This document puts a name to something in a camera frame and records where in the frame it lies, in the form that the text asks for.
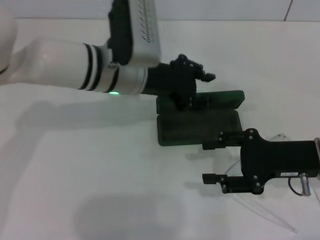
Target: white table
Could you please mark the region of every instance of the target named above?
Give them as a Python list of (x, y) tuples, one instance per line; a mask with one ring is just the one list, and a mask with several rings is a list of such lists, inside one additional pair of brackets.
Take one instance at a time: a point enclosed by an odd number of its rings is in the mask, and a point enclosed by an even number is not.
[[(199, 91), (244, 90), (244, 129), (320, 136), (319, 23), (159, 25), (164, 62), (184, 53), (217, 75)], [(16, 49), (40, 34), (99, 45), (108, 32), (102, 20), (21, 19)], [(315, 195), (295, 196), (286, 179), (250, 197), (298, 233), (203, 185), (202, 173), (224, 173), (239, 149), (160, 147), (152, 96), (16, 84), (0, 88), (0, 112), (1, 240), (319, 239)]]

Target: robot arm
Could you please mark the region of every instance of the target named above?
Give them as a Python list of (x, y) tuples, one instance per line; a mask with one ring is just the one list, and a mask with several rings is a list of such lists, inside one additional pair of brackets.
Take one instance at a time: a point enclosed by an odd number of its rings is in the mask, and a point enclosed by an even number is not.
[(103, 46), (39, 37), (12, 55), (17, 24), (0, 7), (0, 85), (29, 83), (122, 95), (168, 95), (180, 104), (196, 94), (196, 79), (215, 79), (184, 55), (171, 64), (159, 64), (153, 0), (114, 0), (109, 22), (111, 38)]

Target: cable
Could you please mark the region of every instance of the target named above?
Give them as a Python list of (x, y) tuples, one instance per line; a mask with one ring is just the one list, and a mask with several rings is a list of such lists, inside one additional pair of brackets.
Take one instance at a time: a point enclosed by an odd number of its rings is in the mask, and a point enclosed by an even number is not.
[(294, 190), (294, 188), (291, 186), (291, 177), (288, 178), (288, 185), (289, 185), (289, 188), (291, 189), (291, 191), (292, 191), (295, 195), (298, 195), (298, 196), (300, 196), (300, 197), (303, 196), (301, 193), (298, 193), (296, 190)]

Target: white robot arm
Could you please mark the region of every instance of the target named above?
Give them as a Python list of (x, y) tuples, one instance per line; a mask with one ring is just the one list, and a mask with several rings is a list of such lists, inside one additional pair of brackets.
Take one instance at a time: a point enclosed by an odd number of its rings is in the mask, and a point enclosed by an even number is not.
[(39, 37), (12, 55), (17, 24), (0, 7), (0, 85), (29, 83), (189, 99), (197, 91), (196, 79), (215, 78), (184, 55), (170, 65), (160, 63), (153, 0), (114, 0), (109, 22), (111, 37), (103, 46)]

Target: label sticker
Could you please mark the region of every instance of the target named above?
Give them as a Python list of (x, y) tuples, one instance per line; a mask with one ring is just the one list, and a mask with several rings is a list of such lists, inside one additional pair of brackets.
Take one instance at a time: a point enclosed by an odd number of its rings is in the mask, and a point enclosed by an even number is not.
[(293, 176), (298, 176), (298, 172), (282, 172), (281, 177), (293, 177)]

